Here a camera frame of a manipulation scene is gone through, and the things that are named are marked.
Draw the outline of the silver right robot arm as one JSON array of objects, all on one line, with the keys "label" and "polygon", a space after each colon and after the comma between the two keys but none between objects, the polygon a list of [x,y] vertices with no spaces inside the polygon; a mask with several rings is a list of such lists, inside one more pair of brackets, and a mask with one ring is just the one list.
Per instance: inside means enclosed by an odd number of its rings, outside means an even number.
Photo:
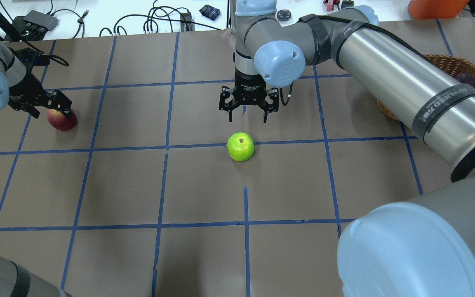
[{"label": "silver right robot arm", "polygon": [[333,61],[263,122],[217,121],[259,145],[223,192],[241,191],[252,297],[475,296],[475,169],[452,183],[431,151]]}]

